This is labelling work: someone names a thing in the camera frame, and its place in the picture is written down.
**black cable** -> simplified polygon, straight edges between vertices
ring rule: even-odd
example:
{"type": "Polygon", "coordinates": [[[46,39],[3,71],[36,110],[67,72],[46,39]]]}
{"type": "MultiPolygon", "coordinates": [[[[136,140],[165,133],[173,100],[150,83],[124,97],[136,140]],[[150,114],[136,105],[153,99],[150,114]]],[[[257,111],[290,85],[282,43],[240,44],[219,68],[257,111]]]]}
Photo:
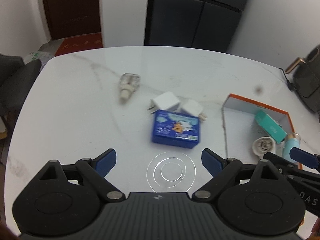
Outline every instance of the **black cable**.
{"type": "Polygon", "coordinates": [[[284,75],[284,77],[285,77],[285,80],[286,80],[286,82],[287,82],[287,87],[289,88],[289,90],[290,90],[290,91],[295,91],[295,90],[296,90],[295,84],[291,83],[291,82],[289,81],[289,79],[287,79],[287,76],[285,75],[285,72],[284,72],[284,70],[283,70],[282,68],[279,68],[279,69],[281,69],[282,72],[283,72],[283,75],[284,75]]]}

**light blue bottle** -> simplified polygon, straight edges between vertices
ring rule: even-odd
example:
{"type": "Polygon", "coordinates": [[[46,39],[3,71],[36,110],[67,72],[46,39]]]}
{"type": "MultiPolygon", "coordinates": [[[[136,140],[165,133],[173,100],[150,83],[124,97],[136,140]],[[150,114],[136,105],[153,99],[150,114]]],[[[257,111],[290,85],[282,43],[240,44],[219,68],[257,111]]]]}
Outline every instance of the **light blue bottle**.
{"type": "Polygon", "coordinates": [[[295,163],[296,161],[290,158],[290,150],[293,147],[300,148],[301,137],[297,133],[293,132],[289,133],[284,140],[282,157],[289,162],[295,163]]]}

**blue gripper pad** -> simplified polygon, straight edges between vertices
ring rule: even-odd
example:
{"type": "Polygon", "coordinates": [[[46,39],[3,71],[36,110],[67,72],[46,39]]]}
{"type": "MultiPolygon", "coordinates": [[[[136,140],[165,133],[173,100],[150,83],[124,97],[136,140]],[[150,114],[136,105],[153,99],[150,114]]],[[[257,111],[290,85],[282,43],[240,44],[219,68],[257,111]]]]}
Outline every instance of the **blue gripper pad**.
{"type": "Polygon", "coordinates": [[[101,176],[105,177],[116,165],[117,155],[114,149],[108,149],[91,161],[92,168],[101,176]]]}
{"type": "Polygon", "coordinates": [[[310,169],[316,169],[319,167],[319,162],[316,156],[297,147],[293,147],[290,150],[290,158],[309,167],[310,169]]]}
{"type": "Polygon", "coordinates": [[[215,177],[226,166],[225,159],[222,159],[210,149],[204,149],[202,151],[201,162],[212,177],[215,177]]]}

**blue package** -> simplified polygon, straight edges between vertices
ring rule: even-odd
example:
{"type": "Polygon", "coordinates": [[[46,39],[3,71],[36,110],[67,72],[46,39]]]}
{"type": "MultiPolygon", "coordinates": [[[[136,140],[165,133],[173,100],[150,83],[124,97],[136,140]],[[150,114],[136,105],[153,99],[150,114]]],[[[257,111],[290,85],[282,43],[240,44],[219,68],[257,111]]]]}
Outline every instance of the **blue package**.
{"type": "Polygon", "coordinates": [[[158,110],[155,112],[152,141],[191,149],[200,142],[199,118],[158,110]]]}

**black refrigerator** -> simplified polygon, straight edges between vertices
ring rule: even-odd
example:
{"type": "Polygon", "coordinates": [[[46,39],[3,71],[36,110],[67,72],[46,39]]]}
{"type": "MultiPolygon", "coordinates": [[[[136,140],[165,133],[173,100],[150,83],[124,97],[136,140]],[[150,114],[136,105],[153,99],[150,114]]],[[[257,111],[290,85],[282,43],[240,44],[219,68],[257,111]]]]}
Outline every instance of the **black refrigerator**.
{"type": "Polygon", "coordinates": [[[145,45],[226,52],[247,0],[148,0],[145,45]]]}

